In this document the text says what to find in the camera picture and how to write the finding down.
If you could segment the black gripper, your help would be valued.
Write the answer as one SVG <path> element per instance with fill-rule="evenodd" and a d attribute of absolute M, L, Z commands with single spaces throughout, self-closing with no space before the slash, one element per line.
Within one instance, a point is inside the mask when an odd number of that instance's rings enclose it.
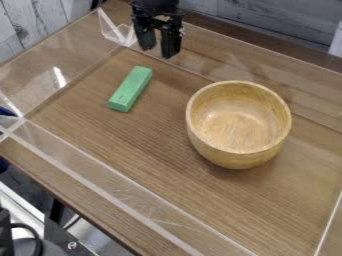
<path fill-rule="evenodd" d="M 180 51 L 183 13 L 179 0 L 131 0 L 132 21 L 139 46 L 151 50 L 156 45 L 154 29 L 160 29 L 162 57 L 170 59 Z"/>

